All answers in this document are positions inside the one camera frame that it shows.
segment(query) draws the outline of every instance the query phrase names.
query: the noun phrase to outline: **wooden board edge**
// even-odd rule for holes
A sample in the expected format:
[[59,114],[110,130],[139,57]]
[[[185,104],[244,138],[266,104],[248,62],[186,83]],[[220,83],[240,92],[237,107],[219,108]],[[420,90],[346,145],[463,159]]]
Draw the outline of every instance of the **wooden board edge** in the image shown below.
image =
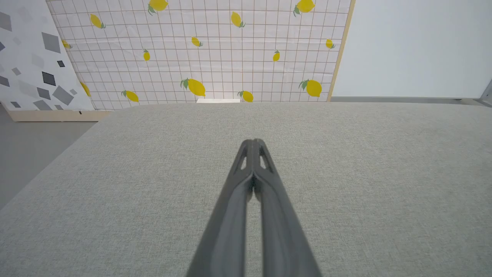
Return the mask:
[[341,38],[340,51],[338,52],[337,63],[335,64],[335,70],[333,71],[332,83],[330,84],[330,90],[328,91],[328,98],[326,102],[330,102],[332,99],[333,88],[335,87],[335,81],[337,80],[338,68],[340,67],[341,57],[343,56],[343,49],[345,48],[345,42],[347,41],[348,29],[350,28],[350,21],[352,21],[352,13],[354,12],[355,0],[350,1],[350,7],[348,8],[347,22],[345,23],[345,29],[343,30],[343,37]]
[[99,121],[111,113],[102,110],[9,110],[5,105],[3,107],[14,122]]

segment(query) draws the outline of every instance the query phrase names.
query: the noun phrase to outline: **gray fabric surface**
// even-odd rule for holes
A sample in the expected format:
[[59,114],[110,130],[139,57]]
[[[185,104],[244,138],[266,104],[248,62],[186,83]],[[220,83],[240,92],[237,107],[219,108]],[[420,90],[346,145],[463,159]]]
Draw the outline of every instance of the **gray fabric surface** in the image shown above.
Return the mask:
[[115,112],[0,210],[0,276],[183,276],[247,138],[266,142],[325,276],[490,276],[492,109],[375,103]]

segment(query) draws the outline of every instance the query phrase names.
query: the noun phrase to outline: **gray floor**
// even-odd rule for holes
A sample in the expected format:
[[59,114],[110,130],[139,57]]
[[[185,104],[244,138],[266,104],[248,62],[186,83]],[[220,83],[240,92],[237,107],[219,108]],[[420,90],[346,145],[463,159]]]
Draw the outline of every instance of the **gray floor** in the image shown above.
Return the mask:
[[0,209],[95,122],[13,122],[0,104]]

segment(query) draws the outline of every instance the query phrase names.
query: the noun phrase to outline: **white wall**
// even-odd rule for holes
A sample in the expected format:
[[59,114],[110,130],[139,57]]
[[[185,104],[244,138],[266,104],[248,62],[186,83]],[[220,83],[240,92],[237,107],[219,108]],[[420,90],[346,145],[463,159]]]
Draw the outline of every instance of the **white wall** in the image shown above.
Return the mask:
[[0,102],[7,109],[94,110],[45,0],[2,1],[0,42]]
[[492,0],[357,0],[333,96],[479,98]]

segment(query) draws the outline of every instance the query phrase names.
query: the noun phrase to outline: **gray diamond shape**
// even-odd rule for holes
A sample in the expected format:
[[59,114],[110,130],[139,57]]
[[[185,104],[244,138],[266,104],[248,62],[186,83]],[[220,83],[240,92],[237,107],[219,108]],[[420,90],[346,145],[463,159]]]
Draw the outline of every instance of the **gray diamond shape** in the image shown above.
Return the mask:
[[44,100],[33,102],[39,110],[53,110]]
[[48,90],[37,88],[37,93],[39,94],[39,97],[51,100],[50,92]]
[[73,96],[71,96],[66,90],[64,90],[61,86],[53,93],[53,97],[60,100],[63,104],[69,105],[72,102]]
[[43,42],[44,42],[44,48],[46,50],[50,50],[53,52],[60,53],[60,40],[58,39],[57,35],[50,35],[47,33],[41,32],[41,35],[43,36]]
[[41,72],[43,74],[43,82],[48,85],[56,86],[55,77],[53,74],[46,73],[44,71]]
[[19,16],[22,18],[22,20],[24,22],[30,22],[32,21],[32,16],[31,14],[29,13],[28,9],[26,9],[26,7],[21,7],[21,8],[18,8],[17,9],[17,13],[19,14]]
[[19,80],[19,90],[24,95],[38,98],[36,87],[24,81]]
[[16,76],[19,76],[21,72],[17,68],[12,68],[12,71],[15,73]]
[[10,87],[10,84],[8,83],[8,79],[3,77],[3,76],[0,76],[0,84],[6,86],[6,87]]
[[33,54],[31,56],[31,63],[35,66],[38,66],[40,68],[44,68],[44,60],[43,58],[39,57],[38,55],[36,54]]
[[12,31],[12,23],[10,22],[10,15],[0,12],[0,28],[7,31]]

